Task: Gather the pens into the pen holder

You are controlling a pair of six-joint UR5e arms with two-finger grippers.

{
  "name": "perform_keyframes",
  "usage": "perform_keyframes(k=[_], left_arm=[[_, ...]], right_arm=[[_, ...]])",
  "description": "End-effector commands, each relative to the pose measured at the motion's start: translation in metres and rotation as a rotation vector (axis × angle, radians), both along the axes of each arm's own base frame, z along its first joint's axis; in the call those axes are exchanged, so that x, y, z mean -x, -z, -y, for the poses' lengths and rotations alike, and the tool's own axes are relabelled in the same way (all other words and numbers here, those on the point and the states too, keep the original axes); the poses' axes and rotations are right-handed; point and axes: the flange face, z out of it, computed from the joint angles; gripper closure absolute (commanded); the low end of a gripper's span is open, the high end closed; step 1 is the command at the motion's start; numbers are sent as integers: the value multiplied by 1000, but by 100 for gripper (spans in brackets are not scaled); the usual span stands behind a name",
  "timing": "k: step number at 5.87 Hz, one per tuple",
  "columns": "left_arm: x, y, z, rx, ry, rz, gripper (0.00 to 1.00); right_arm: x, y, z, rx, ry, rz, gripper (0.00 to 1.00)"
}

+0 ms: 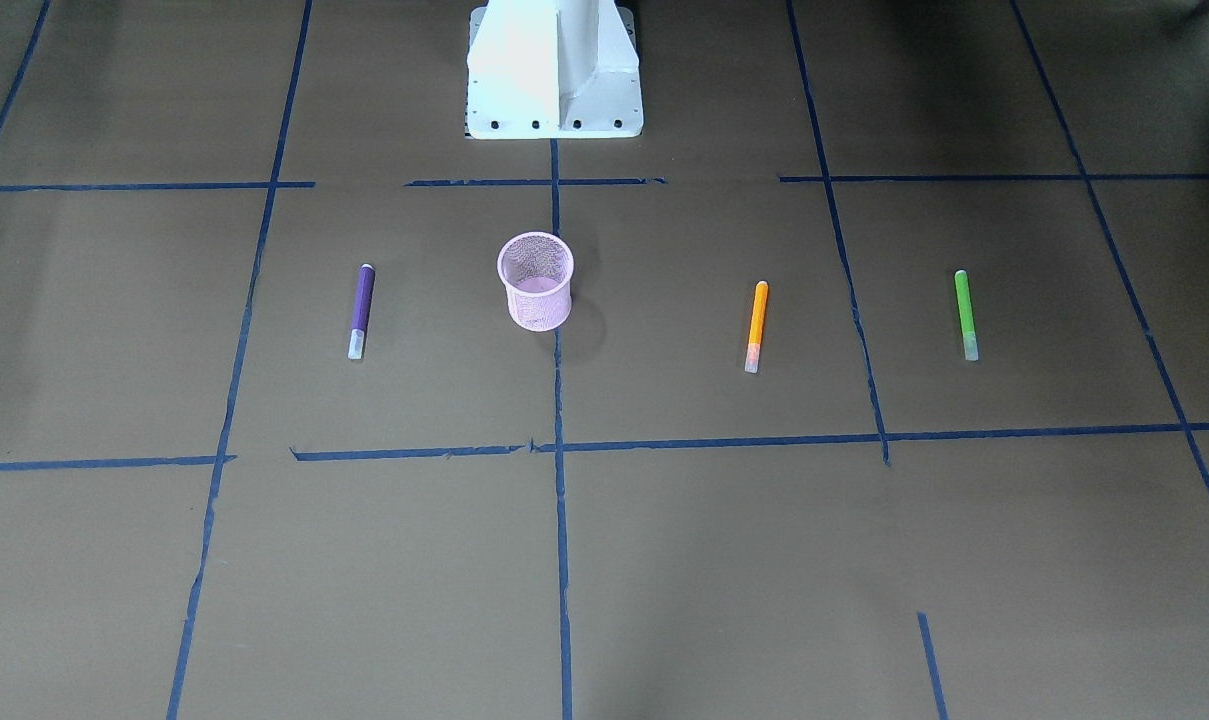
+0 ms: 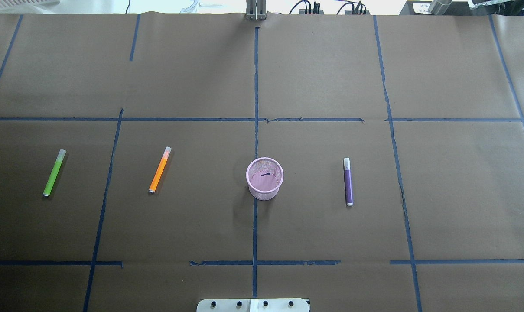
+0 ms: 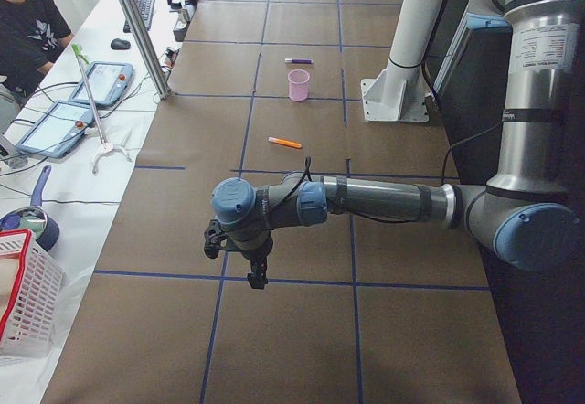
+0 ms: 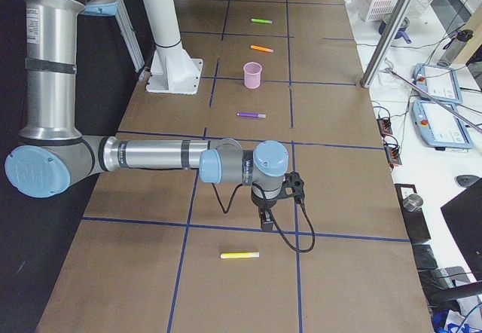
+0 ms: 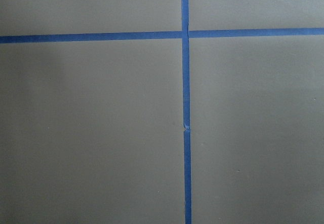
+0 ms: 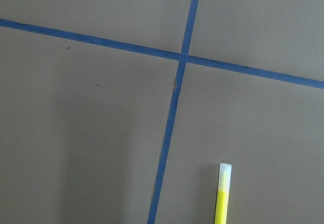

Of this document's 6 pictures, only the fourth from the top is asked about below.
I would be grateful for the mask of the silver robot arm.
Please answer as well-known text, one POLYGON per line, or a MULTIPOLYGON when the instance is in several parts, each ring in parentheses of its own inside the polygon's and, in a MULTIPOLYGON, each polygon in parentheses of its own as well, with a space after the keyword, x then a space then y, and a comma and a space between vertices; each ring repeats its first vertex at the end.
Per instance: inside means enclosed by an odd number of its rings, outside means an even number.
POLYGON ((198 170, 203 182, 249 186, 261 229, 277 227, 272 207, 291 182, 288 152, 276 141, 245 150, 233 139, 119 140, 75 127, 79 14, 111 16, 117 0, 24 0, 27 123, 6 158, 10 183, 30 197, 61 194, 88 176, 118 169, 198 170))

